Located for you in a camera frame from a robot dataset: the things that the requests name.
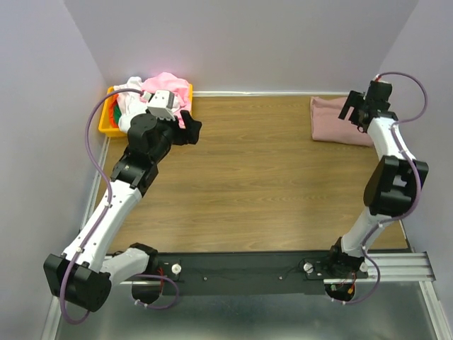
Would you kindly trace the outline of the dusty pink mario t-shirt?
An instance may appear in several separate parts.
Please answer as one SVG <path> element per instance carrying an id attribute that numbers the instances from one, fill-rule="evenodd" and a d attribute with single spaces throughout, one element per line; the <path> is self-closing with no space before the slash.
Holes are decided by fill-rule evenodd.
<path id="1" fill-rule="evenodd" d="M 351 122 L 338 117 L 345 101 L 346 97 L 324 99 L 312 96 L 310 98 L 312 140 L 372 147 L 373 141 L 369 135 L 359 132 Z"/>

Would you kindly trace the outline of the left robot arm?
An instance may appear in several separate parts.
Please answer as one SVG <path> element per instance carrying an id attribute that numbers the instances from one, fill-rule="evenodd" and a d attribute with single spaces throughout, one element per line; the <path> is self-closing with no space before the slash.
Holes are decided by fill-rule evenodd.
<path id="1" fill-rule="evenodd" d="M 70 302 L 96 312 L 111 288 L 128 278 L 150 273 L 154 279 L 162 279 L 158 275 L 158 252 L 150 246 L 135 243 L 111 259 L 105 255 L 125 218 L 157 177 L 158 164 L 171 147 L 197 144 L 202 123 L 186 110 L 181 117 L 183 126 L 151 113 L 132 119 L 127 146 L 107 179 L 102 200 L 62 254 L 50 254 L 44 262 L 50 291 L 59 298 L 61 310 Z"/>

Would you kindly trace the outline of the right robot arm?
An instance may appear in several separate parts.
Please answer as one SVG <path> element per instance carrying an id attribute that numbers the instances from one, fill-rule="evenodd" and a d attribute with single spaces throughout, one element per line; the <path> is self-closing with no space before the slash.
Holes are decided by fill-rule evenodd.
<path id="1" fill-rule="evenodd" d="M 429 172 L 428 164 L 418 161 L 403 141 L 402 122 L 390 110 L 391 93 L 392 85 L 376 77 L 366 92 L 349 93 L 339 115 L 369 135 L 379 162 L 365 186 L 364 210 L 331 247 L 326 267 L 333 276 L 359 271 L 382 231 L 413 212 Z"/>

